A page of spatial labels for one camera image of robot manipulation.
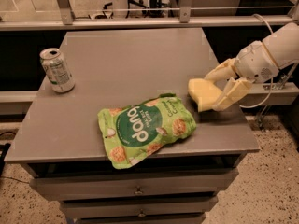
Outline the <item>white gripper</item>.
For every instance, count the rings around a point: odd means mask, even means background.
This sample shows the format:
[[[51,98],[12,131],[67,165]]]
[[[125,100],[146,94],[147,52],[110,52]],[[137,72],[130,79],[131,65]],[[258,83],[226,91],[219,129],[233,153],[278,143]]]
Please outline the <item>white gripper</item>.
[[[225,60],[205,75],[205,80],[210,81],[230,78],[212,109],[222,111],[244,98],[252,87],[251,80],[264,83],[277,74],[278,68],[265,45],[261,41],[254,41],[240,50],[236,58]]]

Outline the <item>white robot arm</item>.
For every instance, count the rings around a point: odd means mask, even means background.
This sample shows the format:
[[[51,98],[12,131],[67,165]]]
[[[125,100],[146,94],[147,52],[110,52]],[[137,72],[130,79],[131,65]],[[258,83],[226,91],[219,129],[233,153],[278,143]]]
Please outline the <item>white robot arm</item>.
[[[217,98],[209,102],[200,99],[199,111],[222,111],[244,98],[253,83],[265,83],[278,72],[299,62],[299,26],[288,23],[262,41],[254,41],[210,71],[205,80],[215,83],[227,79],[228,83]]]

